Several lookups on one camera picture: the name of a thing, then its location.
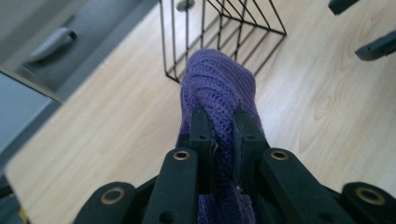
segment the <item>wire basket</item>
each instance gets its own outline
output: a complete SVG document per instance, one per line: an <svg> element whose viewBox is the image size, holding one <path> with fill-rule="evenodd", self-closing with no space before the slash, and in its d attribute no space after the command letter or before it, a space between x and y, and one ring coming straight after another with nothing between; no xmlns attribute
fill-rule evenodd
<svg viewBox="0 0 396 224"><path fill-rule="evenodd" d="M160 11L163 68L178 83L198 49L218 49L256 76L287 35L272 0L160 0Z"/></svg>

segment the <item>purple knitted fabric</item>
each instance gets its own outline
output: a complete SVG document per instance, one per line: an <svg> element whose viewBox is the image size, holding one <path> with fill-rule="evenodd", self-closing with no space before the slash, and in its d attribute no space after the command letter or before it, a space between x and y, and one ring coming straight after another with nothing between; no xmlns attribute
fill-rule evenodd
<svg viewBox="0 0 396 224"><path fill-rule="evenodd" d="M255 223L251 200L232 182L233 113L241 107L261 126L254 103L254 76L214 49L201 49L189 59L181 85L180 133L190 133L191 113L203 107L219 144L214 155L215 193L199 198L199 223Z"/></svg>

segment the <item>wooden floor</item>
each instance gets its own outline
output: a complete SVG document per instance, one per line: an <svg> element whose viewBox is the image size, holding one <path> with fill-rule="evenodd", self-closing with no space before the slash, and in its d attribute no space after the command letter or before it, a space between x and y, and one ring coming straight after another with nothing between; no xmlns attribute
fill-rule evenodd
<svg viewBox="0 0 396 224"><path fill-rule="evenodd" d="M396 28L396 1L276 0L288 37L257 75L272 147L294 152L320 183L377 185L396 196L396 54L362 62L360 46ZM70 223L111 181L139 186L177 140L179 86L163 76L155 7L7 167L33 223Z"/></svg>

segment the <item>knitted sock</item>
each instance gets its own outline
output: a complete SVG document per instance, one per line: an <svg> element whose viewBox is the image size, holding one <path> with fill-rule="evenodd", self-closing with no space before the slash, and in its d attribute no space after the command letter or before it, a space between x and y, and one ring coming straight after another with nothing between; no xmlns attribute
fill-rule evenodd
<svg viewBox="0 0 396 224"><path fill-rule="evenodd" d="M200 196L199 223L255 223L250 198L232 182L233 114L240 107L261 126L255 91L254 76L217 50L199 50L188 61L181 85L180 133L190 133L191 113L203 107L219 145L214 155L215 193Z"/></svg>

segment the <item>black wire basket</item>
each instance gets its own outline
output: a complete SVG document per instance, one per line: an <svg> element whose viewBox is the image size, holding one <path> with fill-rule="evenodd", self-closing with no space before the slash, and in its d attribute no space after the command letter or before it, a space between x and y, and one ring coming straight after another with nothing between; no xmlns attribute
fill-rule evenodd
<svg viewBox="0 0 396 224"><path fill-rule="evenodd" d="M183 78L189 56L218 49L255 76L286 37L272 0L160 0L165 75Z"/></svg>

